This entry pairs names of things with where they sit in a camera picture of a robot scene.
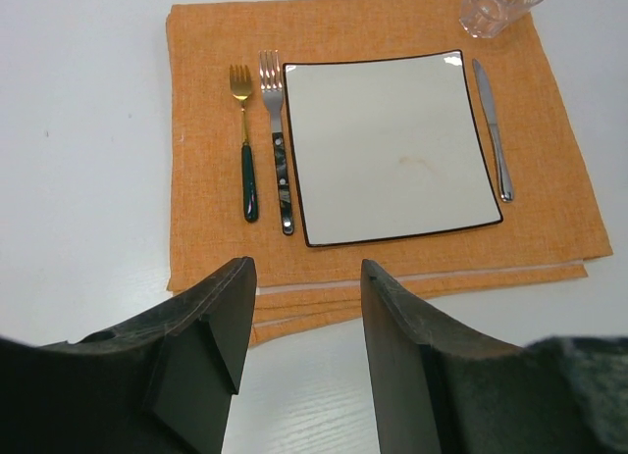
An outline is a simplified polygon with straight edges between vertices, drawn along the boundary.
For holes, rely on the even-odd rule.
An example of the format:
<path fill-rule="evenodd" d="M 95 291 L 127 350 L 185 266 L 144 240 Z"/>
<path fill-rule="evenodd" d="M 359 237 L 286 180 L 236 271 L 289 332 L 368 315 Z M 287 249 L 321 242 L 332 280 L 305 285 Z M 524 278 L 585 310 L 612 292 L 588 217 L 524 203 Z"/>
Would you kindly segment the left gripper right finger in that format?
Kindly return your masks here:
<path fill-rule="evenodd" d="M 384 453 L 623 453 L 627 340 L 525 347 L 476 331 L 361 266 L 361 308 Z"/>

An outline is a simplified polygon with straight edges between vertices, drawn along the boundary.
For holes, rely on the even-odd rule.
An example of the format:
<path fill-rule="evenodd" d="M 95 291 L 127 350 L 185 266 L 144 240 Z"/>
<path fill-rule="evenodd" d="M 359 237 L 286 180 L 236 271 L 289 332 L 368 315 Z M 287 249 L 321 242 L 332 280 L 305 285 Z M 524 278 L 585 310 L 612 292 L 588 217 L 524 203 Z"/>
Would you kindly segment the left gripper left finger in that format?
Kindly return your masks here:
<path fill-rule="evenodd" d="M 230 260 L 79 342 L 1 342 L 5 453 L 218 453 L 238 393 L 256 269 Z"/>

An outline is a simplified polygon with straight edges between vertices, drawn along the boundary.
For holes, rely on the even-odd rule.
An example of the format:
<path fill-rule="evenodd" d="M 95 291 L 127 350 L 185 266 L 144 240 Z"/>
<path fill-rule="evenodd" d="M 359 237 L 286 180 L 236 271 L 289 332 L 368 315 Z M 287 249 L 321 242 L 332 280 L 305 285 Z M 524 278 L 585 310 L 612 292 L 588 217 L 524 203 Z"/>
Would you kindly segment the orange cloth napkin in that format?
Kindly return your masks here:
<path fill-rule="evenodd" d="M 357 316 L 357 279 L 372 259 L 428 296 L 582 277 L 612 248 L 558 85 L 533 20 L 493 40 L 469 37 L 462 0 L 285 0 L 176 5 L 166 21 L 172 74 L 170 290 L 183 291 L 231 258 L 250 256 L 260 299 L 250 341 Z M 249 108 L 260 220 L 241 211 L 239 120 L 227 82 L 232 62 L 264 48 L 303 62 L 395 58 L 459 49 L 479 57 L 497 100 L 516 183 L 500 225 L 440 236 L 310 248 L 282 234 L 270 128 Z M 329 290 L 312 284 L 328 281 Z"/>

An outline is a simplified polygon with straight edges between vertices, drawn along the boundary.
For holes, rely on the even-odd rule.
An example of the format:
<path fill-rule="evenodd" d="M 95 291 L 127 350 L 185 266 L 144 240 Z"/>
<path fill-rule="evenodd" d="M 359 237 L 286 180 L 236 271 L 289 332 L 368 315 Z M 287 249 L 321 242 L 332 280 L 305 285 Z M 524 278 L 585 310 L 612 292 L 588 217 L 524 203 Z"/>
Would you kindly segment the silver table knife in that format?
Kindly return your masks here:
<path fill-rule="evenodd" d="M 500 131 L 497 122 L 497 109 L 491 84 L 486 71 L 477 59 L 472 60 L 472 67 L 477 87 L 479 89 L 480 101 L 484 110 L 485 119 L 489 128 L 490 139 L 493 144 L 496 159 L 499 197 L 504 203 L 511 203 L 514 200 L 514 188 L 501 144 Z"/>

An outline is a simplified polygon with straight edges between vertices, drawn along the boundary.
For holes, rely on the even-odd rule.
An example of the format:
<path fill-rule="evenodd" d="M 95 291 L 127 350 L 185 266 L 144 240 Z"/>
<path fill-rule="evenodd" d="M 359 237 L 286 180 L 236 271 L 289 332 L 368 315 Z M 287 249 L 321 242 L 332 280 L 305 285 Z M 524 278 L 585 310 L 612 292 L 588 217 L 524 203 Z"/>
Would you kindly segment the white square plate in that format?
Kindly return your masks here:
<path fill-rule="evenodd" d="M 499 224 L 459 50 L 284 66 L 306 244 Z"/>

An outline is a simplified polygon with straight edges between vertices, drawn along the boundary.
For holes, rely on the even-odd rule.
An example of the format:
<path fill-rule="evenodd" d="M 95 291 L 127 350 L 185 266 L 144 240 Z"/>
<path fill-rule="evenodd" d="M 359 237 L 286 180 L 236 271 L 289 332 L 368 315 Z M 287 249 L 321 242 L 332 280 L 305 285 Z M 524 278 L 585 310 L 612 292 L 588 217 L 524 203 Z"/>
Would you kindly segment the gold fork green handle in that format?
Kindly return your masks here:
<path fill-rule="evenodd" d="M 241 182 L 244 219 L 252 224 L 259 219 L 259 204 L 254 172 L 254 160 L 249 140 L 246 115 L 247 101 L 252 94 L 252 76 L 246 65 L 231 65 L 229 69 L 230 89 L 241 112 Z"/>

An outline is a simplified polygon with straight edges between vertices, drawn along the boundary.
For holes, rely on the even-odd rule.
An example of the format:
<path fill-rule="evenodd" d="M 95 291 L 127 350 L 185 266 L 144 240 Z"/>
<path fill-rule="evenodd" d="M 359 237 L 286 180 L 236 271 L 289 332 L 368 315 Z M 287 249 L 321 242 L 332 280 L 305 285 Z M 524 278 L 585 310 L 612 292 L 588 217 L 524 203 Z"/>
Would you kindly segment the silver fork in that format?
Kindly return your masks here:
<path fill-rule="evenodd" d="M 294 232 L 294 220 L 282 121 L 284 83 L 277 50 L 259 52 L 259 74 L 262 99 L 270 117 L 282 232 L 290 236 Z"/>

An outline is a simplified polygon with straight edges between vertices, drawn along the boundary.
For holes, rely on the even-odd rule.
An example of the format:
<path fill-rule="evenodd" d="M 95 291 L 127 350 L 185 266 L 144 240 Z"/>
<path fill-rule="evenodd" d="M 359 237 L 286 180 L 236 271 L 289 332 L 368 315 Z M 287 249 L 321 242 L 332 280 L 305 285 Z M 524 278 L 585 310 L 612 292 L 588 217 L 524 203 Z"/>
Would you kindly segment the clear drinking glass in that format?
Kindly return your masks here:
<path fill-rule="evenodd" d="M 459 22 L 474 38 L 494 38 L 545 0 L 462 0 Z"/>

